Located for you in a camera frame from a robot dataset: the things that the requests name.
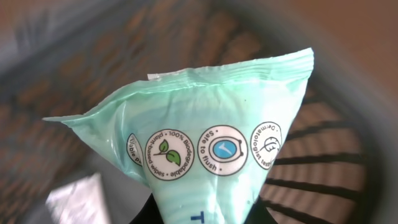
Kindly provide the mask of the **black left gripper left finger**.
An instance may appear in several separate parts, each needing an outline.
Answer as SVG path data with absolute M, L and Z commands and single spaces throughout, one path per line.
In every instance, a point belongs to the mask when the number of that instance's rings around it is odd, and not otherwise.
M 164 224 L 155 198 L 150 194 L 141 211 L 129 224 Z

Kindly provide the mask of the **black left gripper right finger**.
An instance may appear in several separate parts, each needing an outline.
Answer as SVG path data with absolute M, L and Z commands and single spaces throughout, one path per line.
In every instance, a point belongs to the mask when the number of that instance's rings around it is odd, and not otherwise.
M 277 224 L 260 197 L 256 199 L 244 224 Z

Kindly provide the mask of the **teal wipes pack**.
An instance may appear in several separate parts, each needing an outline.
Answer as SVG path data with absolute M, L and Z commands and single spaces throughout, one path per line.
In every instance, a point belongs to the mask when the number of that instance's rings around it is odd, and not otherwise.
M 299 111 L 313 66 L 307 48 L 160 73 L 58 122 L 148 185 L 165 223 L 244 223 Z

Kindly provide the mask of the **white cream tube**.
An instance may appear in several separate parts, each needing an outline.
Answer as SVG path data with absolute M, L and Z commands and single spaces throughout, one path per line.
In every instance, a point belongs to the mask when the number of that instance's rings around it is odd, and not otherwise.
M 45 205 L 54 223 L 111 224 L 99 173 L 52 190 Z

